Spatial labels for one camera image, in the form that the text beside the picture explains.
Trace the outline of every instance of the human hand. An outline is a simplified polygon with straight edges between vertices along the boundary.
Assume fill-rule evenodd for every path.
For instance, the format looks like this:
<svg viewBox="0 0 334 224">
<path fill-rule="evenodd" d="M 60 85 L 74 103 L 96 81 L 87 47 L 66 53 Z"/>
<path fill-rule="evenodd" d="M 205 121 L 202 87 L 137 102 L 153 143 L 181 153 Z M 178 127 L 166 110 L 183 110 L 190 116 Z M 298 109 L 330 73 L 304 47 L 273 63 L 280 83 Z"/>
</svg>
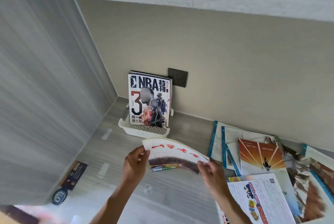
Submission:
<svg viewBox="0 0 334 224">
<path fill-rule="evenodd" d="M 211 160 L 209 163 L 204 164 L 201 161 L 197 162 L 199 171 L 203 175 L 203 181 L 206 188 L 211 193 L 212 197 L 216 201 L 222 199 L 228 199 L 231 197 L 231 193 L 228 189 L 228 184 L 224 175 L 223 169 L 215 161 Z"/>
<path fill-rule="evenodd" d="M 133 189 L 137 187 L 145 175 L 149 156 L 150 151 L 145 151 L 144 146 L 135 148 L 127 155 L 123 164 L 123 183 Z"/>
</svg>

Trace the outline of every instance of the beige wall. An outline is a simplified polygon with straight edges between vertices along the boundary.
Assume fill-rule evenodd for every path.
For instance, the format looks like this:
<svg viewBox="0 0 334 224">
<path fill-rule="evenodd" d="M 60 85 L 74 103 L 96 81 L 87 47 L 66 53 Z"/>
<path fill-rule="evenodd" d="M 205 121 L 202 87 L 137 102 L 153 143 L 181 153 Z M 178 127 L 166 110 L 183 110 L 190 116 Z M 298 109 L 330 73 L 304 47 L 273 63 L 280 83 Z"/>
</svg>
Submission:
<svg viewBox="0 0 334 224">
<path fill-rule="evenodd" d="M 175 110 L 334 150 L 334 24 L 78 1 L 120 96 L 130 70 L 186 70 Z"/>
</svg>

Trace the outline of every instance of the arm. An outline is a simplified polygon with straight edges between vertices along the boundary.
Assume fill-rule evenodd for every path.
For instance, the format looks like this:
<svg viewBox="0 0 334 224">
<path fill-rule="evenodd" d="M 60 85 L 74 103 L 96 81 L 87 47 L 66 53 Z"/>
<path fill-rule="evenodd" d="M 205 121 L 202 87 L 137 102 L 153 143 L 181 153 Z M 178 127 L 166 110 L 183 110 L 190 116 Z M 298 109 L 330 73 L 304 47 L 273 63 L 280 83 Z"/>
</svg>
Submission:
<svg viewBox="0 0 334 224">
<path fill-rule="evenodd" d="M 116 224 L 131 194 L 143 179 L 150 151 L 137 147 L 125 158 L 123 179 L 90 224 Z"/>
<path fill-rule="evenodd" d="M 202 162 L 197 164 L 207 189 L 217 201 L 229 222 L 231 224 L 252 224 L 251 220 L 232 197 L 220 165 L 214 161 L 210 161 L 208 164 Z"/>
</svg>

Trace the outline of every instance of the wall socket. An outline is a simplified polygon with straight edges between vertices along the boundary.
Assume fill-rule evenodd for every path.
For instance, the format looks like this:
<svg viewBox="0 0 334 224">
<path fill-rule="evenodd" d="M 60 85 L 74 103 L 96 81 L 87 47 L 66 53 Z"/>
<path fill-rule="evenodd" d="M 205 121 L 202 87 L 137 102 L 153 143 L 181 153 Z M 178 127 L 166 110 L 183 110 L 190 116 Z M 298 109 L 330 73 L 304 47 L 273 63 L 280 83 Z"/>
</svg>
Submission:
<svg viewBox="0 0 334 224">
<path fill-rule="evenodd" d="M 187 85 L 188 72 L 174 68 L 168 68 L 168 77 L 173 79 L 173 85 L 185 88 Z"/>
</svg>

